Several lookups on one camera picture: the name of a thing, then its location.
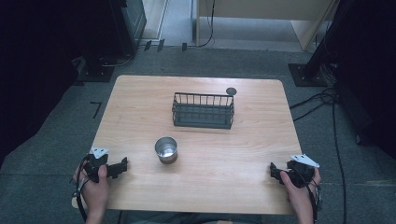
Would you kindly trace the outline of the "person's left hand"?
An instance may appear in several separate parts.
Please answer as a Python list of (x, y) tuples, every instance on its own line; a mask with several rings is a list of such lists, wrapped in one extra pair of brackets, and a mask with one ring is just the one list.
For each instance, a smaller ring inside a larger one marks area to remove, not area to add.
[(88, 181), (82, 188), (82, 195), (88, 206), (88, 214), (105, 215), (108, 202), (107, 169), (102, 165), (98, 171), (99, 182)]

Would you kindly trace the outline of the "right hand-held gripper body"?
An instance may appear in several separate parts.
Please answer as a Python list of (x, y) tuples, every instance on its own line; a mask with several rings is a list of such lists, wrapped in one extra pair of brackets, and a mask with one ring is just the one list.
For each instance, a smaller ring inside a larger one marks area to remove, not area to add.
[(316, 187), (318, 183), (314, 180), (315, 169), (319, 164), (313, 161), (305, 154), (290, 155), (290, 161), (287, 162), (287, 175), (290, 183), (296, 188), (307, 187), (313, 183)]

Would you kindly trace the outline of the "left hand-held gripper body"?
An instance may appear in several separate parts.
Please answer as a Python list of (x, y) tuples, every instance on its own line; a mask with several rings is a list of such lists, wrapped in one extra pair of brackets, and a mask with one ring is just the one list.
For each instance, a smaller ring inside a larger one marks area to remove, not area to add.
[(108, 149), (94, 147), (87, 156), (87, 162), (84, 165), (84, 170), (88, 178), (95, 183), (99, 182), (98, 171), (102, 165), (105, 165), (110, 173), (114, 172), (113, 169), (107, 164), (107, 152)]

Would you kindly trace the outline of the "dark stand base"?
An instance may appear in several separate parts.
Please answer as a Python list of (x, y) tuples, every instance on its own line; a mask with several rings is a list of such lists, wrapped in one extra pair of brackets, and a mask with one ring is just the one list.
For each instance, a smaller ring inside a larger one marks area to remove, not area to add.
[(77, 81), (79, 82), (109, 82), (114, 68), (112, 66), (104, 66), (98, 58), (81, 57), (78, 66), (79, 73)]

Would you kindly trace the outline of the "black stand with base plate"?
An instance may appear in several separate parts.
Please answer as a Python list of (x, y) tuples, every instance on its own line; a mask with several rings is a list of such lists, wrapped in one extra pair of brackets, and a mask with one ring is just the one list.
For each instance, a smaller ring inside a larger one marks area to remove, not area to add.
[(308, 63), (289, 63), (291, 77), (297, 87), (326, 87), (327, 81), (319, 72), (321, 65), (337, 56), (336, 42), (341, 38), (344, 28), (343, 18), (346, 16), (352, 0), (339, 0), (332, 24), (320, 41)]

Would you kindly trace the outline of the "light wooden cabinet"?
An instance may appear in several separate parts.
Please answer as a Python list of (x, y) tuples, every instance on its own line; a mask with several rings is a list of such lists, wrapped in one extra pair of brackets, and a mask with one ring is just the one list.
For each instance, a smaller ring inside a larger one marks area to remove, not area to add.
[(202, 17), (290, 21), (302, 50), (307, 50), (321, 24), (339, 0), (191, 0), (195, 8), (195, 44), (200, 45)]

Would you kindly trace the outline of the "person's right hand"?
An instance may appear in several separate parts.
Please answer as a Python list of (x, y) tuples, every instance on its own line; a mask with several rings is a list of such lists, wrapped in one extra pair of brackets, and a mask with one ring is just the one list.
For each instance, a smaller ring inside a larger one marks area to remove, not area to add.
[(288, 193), (290, 205), (298, 218), (308, 218), (314, 215), (311, 197), (317, 198), (317, 187), (321, 180), (318, 168), (315, 168), (314, 171), (314, 176), (308, 185), (308, 189), (306, 187), (296, 188), (289, 176), (284, 171), (280, 172), (281, 179)]

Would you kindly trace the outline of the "shiny metal cup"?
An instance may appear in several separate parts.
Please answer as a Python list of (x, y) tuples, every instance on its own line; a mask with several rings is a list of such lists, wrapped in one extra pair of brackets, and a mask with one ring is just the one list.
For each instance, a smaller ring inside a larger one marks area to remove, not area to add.
[(177, 160), (177, 141), (170, 136), (158, 139), (154, 150), (163, 164), (171, 164)]

